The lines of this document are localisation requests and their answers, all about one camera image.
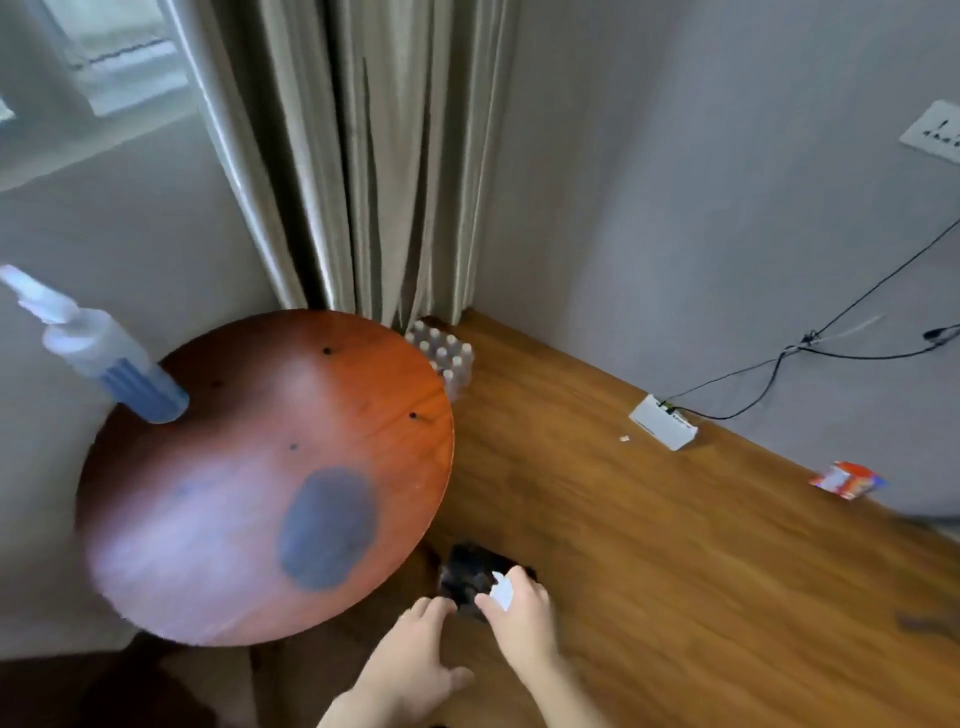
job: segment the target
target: left hand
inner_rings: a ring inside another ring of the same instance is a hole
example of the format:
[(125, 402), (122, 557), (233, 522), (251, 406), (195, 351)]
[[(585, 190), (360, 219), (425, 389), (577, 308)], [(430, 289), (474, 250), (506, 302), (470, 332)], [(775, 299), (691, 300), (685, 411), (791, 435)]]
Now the left hand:
[(416, 723), (469, 685), (473, 673), (466, 667), (440, 664), (440, 633), (456, 610), (440, 596), (418, 599), (380, 641), (353, 691), (395, 701), (404, 722)]

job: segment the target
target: router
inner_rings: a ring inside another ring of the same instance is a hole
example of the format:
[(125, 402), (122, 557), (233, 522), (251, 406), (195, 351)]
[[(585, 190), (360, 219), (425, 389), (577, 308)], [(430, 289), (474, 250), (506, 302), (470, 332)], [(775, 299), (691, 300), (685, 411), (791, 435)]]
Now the router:
[(630, 419), (672, 450), (678, 450), (697, 436), (697, 427), (687, 422), (676, 410), (668, 412), (653, 395), (636, 406)]

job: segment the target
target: power cord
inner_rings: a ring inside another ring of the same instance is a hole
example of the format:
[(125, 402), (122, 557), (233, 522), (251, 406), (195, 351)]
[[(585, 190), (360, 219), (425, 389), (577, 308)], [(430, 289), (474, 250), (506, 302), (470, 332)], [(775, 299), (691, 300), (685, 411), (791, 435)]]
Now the power cord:
[(770, 378), (767, 380), (767, 386), (765, 386), (765, 387), (763, 388), (763, 391), (760, 392), (760, 396), (759, 396), (759, 397), (757, 397), (755, 400), (753, 400), (752, 402), (750, 402), (750, 404), (748, 404), (748, 405), (747, 405), (746, 407), (744, 407), (743, 409), (738, 410), (737, 412), (734, 412), (732, 415), (727, 415), (726, 417), (713, 417), (713, 416), (710, 416), (710, 415), (705, 415), (703, 412), (697, 412), (695, 409), (690, 409), (689, 407), (680, 407), (680, 406), (671, 406), (671, 405), (668, 405), (668, 406), (667, 406), (667, 412), (669, 413), (669, 412), (673, 412), (673, 411), (678, 410), (678, 409), (682, 409), (684, 412), (689, 412), (691, 415), (698, 415), (698, 416), (704, 417), (704, 418), (706, 418), (706, 419), (708, 419), (708, 420), (714, 420), (715, 422), (720, 422), (720, 421), (722, 421), (722, 420), (732, 420), (734, 417), (739, 417), (740, 415), (742, 415), (744, 412), (746, 412), (746, 411), (747, 411), (748, 409), (750, 409), (751, 407), (759, 404), (760, 400), (762, 400), (764, 397), (766, 397), (767, 392), (770, 391), (770, 388), (774, 385), (774, 382), (777, 381), (777, 373), (780, 371), (780, 364), (783, 363), (783, 359), (785, 359), (790, 353), (795, 352), (795, 351), (791, 352), (791, 351), (790, 351), (791, 349), (794, 349), (794, 348), (793, 348), (793, 347), (788, 347), (787, 349), (784, 349), (782, 352), (780, 352), (780, 356), (778, 356), (776, 359), (770, 359), (769, 361), (763, 362), (764, 364), (769, 364), (770, 361), (776, 361), (776, 362), (777, 362), (777, 363), (774, 365), (774, 372), (770, 375)]
[[(907, 359), (907, 358), (910, 358), (911, 356), (919, 356), (920, 354), (932, 352), (932, 351), (934, 351), (934, 350), (936, 350), (936, 349), (939, 349), (940, 347), (944, 346), (947, 342), (951, 341), (951, 340), (954, 339), (956, 336), (960, 335), (960, 324), (955, 324), (955, 325), (950, 326), (950, 327), (933, 328), (933, 329), (931, 329), (930, 331), (926, 331), (926, 332), (924, 333), (924, 339), (925, 339), (926, 341), (929, 341), (929, 342), (932, 342), (932, 343), (930, 344), (930, 346), (925, 347), (924, 349), (916, 350), (915, 352), (907, 352), (907, 353), (901, 353), (901, 354), (891, 354), (891, 355), (888, 355), (888, 356), (855, 356), (855, 355), (852, 355), (852, 354), (840, 354), (840, 353), (833, 353), (833, 352), (822, 352), (822, 351), (820, 351), (819, 349), (812, 349), (812, 348), (811, 348), (811, 345), (819, 344), (819, 343), (821, 343), (822, 341), (826, 341), (826, 340), (828, 340), (828, 339), (836, 339), (836, 338), (841, 338), (841, 337), (843, 337), (843, 336), (847, 336), (847, 335), (849, 335), (849, 334), (851, 334), (851, 333), (855, 333), (855, 332), (857, 332), (857, 331), (860, 331), (861, 329), (863, 329), (863, 328), (865, 328), (865, 327), (867, 327), (867, 326), (875, 323), (876, 321), (879, 321), (879, 319), (882, 318), (882, 315), (881, 315), (881, 316), (875, 316), (873, 319), (870, 319), (869, 321), (867, 321), (867, 322), (859, 325), (858, 327), (852, 328), (852, 329), (849, 330), (849, 331), (845, 331), (845, 332), (842, 333), (842, 334), (836, 334), (835, 336), (829, 336), (829, 337), (827, 337), (826, 339), (825, 339), (825, 338), (821, 338), (821, 334), (822, 334), (824, 331), (826, 331), (828, 328), (830, 328), (831, 326), (833, 326), (837, 321), (839, 321), (841, 318), (843, 318), (843, 317), (844, 317), (847, 313), (849, 313), (853, 308), (855, 308), (855, 307), (858, 306), (860, 303), (862, 303), (864, 299), (866, 299), (868, 296), (870, 296), (870, 294), (872, 294), (874, 291), (876, 291), (881, 285), (883, 285), (885, 282), (887, 282), (888, 280), (890, 280), (891, 278), (893, 278), (896, 274), (898, 274), (900, 271), (902, 271), (904, 268), (906, 268), (908, 265), (910, 265), (910, 263), (912, 263), (914, 260), (916, 260), (917, 258), (919, 258), (921, 255), (923, 255), (924, 253), (926, 253), (927, 251), (929, 251), (934, 245), (936, 245), (936, 244), (939, 243), (941, 240), (943, 240), (943, 239), (944, 239), (947, 235), (949, 235), (954, 229), (956, 229), (957, 226), (960, 226), (960, 217), (958, 217), (956, 220), (954, 220), (952, 223), (950, 223), (946, 228), (944, 228), (944, 229), (940, 232), (940, 234), (938, 234), (935, 238), (933, 238), (933, 240), (931, 240), (929, 243), (927, 243), (926, 245), (924, 245), (919, 251), (917, 251), (916, 253), (914, 253), (913, 255), (911, 255), (909, 258), (907, 258), (907, 260), (906, 260), (905, 262), (903, 262), (902, 265), (898, 266), (892, 273), (890, 273), (890, 274), (888, 274), (887, 276), (885, 276), (885, 277), (883, 277), (882, 279), (880, 279), (880, 280), (879, 280), (877, 283), (875, 283), (866, 293), (864, 293), (862, 296), (860, 296), (858, 299), (856, 299), (856, 301), (854, 301), (853, 303), (851, 303), (850, 305), (848, 305), (848, 306), (847, 306), (846, 308), (844, 308), (840, 313), (838, 313), (836, 316), (834, 316), (832, 319), (830, 319), (830, 321), (827, 322), (827, 324), (826, 324), (825, 326), (820, 327), (820, 328), (818, 328), (818, 329), (813, 329), (813, 330), (809, 331), (807, 334), (805, 334), (804, 337), (801, 339), (800, 344), (795, 345), (795, 346), (791, 346), (791, 347), (786, 347), (782, 352), (780, 352), (780, 355), (777, 356), (777, 357), (775, 357), (775, 358), (766, 359), (766, 360), (764, 360), (764, 361), (759, 362), (758, 364), (754, 364), (754, 365), (749, 366), (749, 367), (744, 367), (743, 369), (738, 369), (738, 370), (736, 370), (735, 372), (730, 372), (729, 374), (725, 374), (725, 375), (722, 375), (722, 376), (718, 376), (718, 377), (716, 377), (716, 378), (714, 378), (714, 379), (711, 379), (711, 380), (709, 380), (709, 381), (705, 381), (703, 384), (698, 384), (698, 385), (695, 386), (695, 387), (691, 387), (690, 389), (684, 390), (684, 391), (681, 392), (680, 394), (676, 394), (676, 395), (673, 395), (672, 397), (668, 397), (668, 398), (666, 398), (665, 400), (662, 400), (662, 401), (660, 402), (660, 405), (667, 407), (667, 411), (668, 411), (668, 412), (673, 412), (673, 411), (675, 411), (675, 410), (680, 409), (680, 410), (683, 410), (684, 412), (689, 412), (689, 413), (692, 414), (692, 415), (697, 415), (697, 416), (703, 417), (703, 418), (705, 418), (705, 419), (707, 419), (707, 420), (714, 420), (715, 422), (720, 422), (720, 421), (723, 421), (723, 420), (732, 420), (734, 417), (739, 417), (739, 416), (742, 415), (744, 412), (746, 412), (747, 410), (749, 410), (751, 407), (754, 407), (754, 406), (756, 406), (757, 404), (759, 404), (760, 401), (761, 401), (764, 397), (767, 396), (767, 394), (770, 392), (771, 388), (773, 387), (774, 382), (777, 380), (777, 374), (780, 372), (780, 364), (783, 363), (783, 359), (785, 359), (785, 358), (788, 357), (788, 356), (792, 356), (792, 355), (795, 354), (795, 353), (808, 352), (808, 353), (820, 354), (821, 356), (829, 356), (829, 357), (835, 358), (835, 359), (853, 359), (853, 360), (857, 360), (857, 361), (886, 361), (886, 360), (890, 360), (890, 359)], [(704, 414), (704, 413), (702, 413), (702, 412), (697, 412), (696, 410), (689, 409), (689, 408), (687, 408), (687, 407), (683, 407), (683, 406), (679, 406), (679, 405), (675, 405), (675, 404), (672, 403), (673, 400), (675, 400), (675, 399), (677, 399), (677, 398), (680, 398), (680, 397), (682, 397), (683, 395), (688, 395), (688, 394), (690, 394), (690, 392), (695, 392), (695, 391), (697, 391), (698, 389), (702, 389), (703, 387), (706, 387), (706, 386), (708, 386), (709, 384), (713, 384), (713, 383), (718, 382), (718, 381), (723, 381), (724, 379), (727, 379), (727, 378), (729, 378), (729, 377), (731, 377), (731, 376), (737, 376), (737, 375), (744, 374), (744, 373), (746, 373), (746, 372), (751, 372), (751, 371), (754, 370), (754, 369), (759, 369), (760, 367), (766, 366), (767, 364), (771, 364), (771, 363), (774, 363), (774, 362), (776, 362), (776, 363), (774, 364), (774, 371), (773, 371), (772, 374), (770, 374), (770, 378), (767, 380), (767, 384), (766, 384), (766, 386), (763, 388), (763, 391), (760, 392), (759, 397), (757, 397), (755, 400), (753, 400), (752, 402), (750, 402), (750, 404), (748, 404), (746, 407), (743, 407), (742, 409), (734, 412), (732, 415), (726, 415), (726, 416), (724, 416), (724, 417), (716, 417), (716, 416), (712, 416), (712, 415), (706, 415), (706, 414)]]
[(865, 298), (867, 298), (867, 296), (869, 296), (869, 295), (872, 294), (874, 291), (876, 291), (881, 285), (883, 285), (885, 282), (887, 282), (889, 279), (891, 279), (891, 278), (892, 278), (893, 276), (895, 276), (897, 273), (899, 273), (899, 272), (902, 271), (904, 268), (906, 268), (908, 265), (910, 265), (910, 263), (912, 263), (912, 262), (913, 262), (914, 260), (916, 260), (918, 257), (920, 257), (921, 255), (923, 255), (924, 253), (926, 253), (928, 250), (930, 250), (930, 248), (932, 248), (934, 245), (936, 245), (936, 244), (939, 243), (941, 240), (943, 240), (945, 237), (947, 237), (951, 232), (953, 232), (953, 229), (956, 228), (958, 225), (960, 225), (960, 217), (958, 217), (958, 218), (957, 218), (956, 220), (954, 220), (952, 223), (950, 223), (949, 225), (947, 225), (947, 226), (943, 229), (943, 231), (941, 231), (941, 233), (940, 233), (939, 235), (937, 235), (935, 238), (933, 238), (933, 240), (931, 240), (929, 243), (927, 243), (927, 244), (924, 245), (922, 248), (920, 248), (916, 253), (914, 253), (913, 255), (911, 255), (910, 257), (908, 257), (908, 258), (906, 259), (906, 261), (905, 261), (901, 266), (899, 266), (897, 269), (894, 270), (893, 273), (889, 274), (888, 276), (884, 276), (883, 278), (881, 278), (880, 280), (878, 280), (878, 281), (870, 288), (870, 290), (868, 290), (868, 291), (867, 291), (865, 294), (863, 294), (860, 298), (858, 298), (856, 301), (854, 301), (853, 303), (851, 303), (849, 306), (847, 306), (847, 307), (844, 308), (842, 311), (840, 311), (840, 313), (838, 313), (836, 316), (834, 316), (832, 319), (830, 319), (826, 326), (817, 329), (817, 335), (819, 336), (819, 335), (822, 334), (824, 331), (826, 331), (828, 328), (830, 328), (831, 326), (833, 326), (834, 324), (836, 324), (836, 323), (837, 323), (840, 319), (842, 319), (852, 308), (854, 308), (855, 306), (859, 305)]

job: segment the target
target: curtain fold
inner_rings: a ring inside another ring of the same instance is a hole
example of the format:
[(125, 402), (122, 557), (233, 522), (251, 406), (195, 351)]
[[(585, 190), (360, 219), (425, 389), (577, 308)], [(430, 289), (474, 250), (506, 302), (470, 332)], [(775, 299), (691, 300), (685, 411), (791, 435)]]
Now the curtain fold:
[(280, 302), (472, 298), (518, 0), (164, 0)]

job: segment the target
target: hand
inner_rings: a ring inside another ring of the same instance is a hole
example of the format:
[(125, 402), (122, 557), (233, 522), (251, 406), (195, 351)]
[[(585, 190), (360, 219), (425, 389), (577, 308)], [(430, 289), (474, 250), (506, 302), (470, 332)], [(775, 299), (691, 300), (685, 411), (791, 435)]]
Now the hand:
[(373, 651), (352, 692), (395, 702), (404, 723), (423, 720), (450, 695), (473, 681), (466, 667), (440, 664), (440, 633), (457, 609), (450, 599), (424, 596), (400, 615)]
[(562, 662), (553, 610), (546, 590), (532, 581), (523, 567), (510, 569), (507, 578), (514, 587), (510, 609), (504, 611), (485, 594), (477, 595), (474, 603), (493, 628), (507, 663), (529, 688), (538, 675)]

